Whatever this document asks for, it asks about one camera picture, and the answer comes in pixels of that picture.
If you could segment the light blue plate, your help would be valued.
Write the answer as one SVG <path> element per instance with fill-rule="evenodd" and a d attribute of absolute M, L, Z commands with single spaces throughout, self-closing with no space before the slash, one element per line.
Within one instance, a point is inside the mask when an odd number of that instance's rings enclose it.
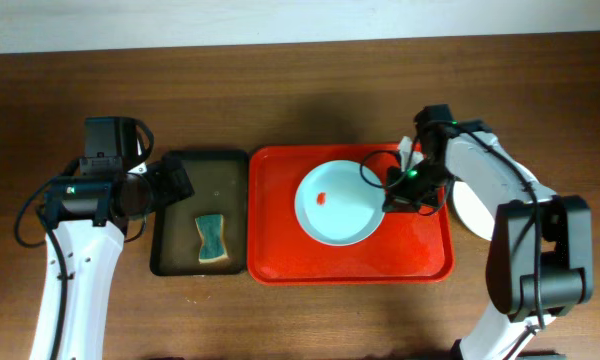
<path fill-rule="evenodd" d="M 309 237 L 343 247 L 365 240 L 379 228 L 385 198 L 380 179 L 368 167 L 334 160 L 315 167 L 302 179 L 294 211 Z"/>

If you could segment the green yellow sponge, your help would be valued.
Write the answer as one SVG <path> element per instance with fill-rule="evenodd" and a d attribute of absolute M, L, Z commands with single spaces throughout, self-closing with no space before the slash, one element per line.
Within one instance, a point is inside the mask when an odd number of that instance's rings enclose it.
<path fill-rule="evenodd" d="M 201 239 L 199 262 L 215 263 L 226 259 L 228 253 L 224 235 L 224 216 L 203 215 L 195 219 L 195 224 Z"/>

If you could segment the white plate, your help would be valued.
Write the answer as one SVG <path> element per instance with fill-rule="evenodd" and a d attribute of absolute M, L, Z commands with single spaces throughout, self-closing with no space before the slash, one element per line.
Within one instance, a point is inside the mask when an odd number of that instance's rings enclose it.
<path fill-rule="evenodd" d="M 452 191 L 455 211 L 464 225 L 477 236 L 492 240 L 495 230 L 503 230 L 508 218 L 496 219 L 500 205 L 512 201 L 533 204 L 531 195 L 524 190 L 529 183 L 540 201 L 547 200 L 554 191 L 547 190 L 524 166 L 513 161 L 519 178 L 498 159 L 478 159 L 454 162 L 450 172 L 459 178 Z"/>

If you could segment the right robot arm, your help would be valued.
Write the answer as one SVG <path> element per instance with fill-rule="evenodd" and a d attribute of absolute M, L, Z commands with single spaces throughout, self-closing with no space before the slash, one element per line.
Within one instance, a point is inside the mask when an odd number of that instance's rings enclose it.
<path fill-rule="evenodd" d="M 530 340 L 593 295 L 591 210 L 560 196 L 516 163 L 481 121 L 420 122 L 405 155 L 388 172 L 385 212 L 441 207 L 437 191 L 464 182 L 494 220 L 485 278 L 489 303 L 453 359 L 514 359 Z"/>

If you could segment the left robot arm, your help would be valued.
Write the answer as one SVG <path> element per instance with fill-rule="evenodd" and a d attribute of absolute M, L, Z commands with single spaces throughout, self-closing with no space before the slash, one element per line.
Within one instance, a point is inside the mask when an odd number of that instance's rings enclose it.
<path fill-rule="evenodd" d="M 99 359 L 109 294 L 132 220 L 193 195 L 182 162 L 140 155 L 81 157 L 52 180 L 36 214 L 47 246 L 30 356 Z"/>

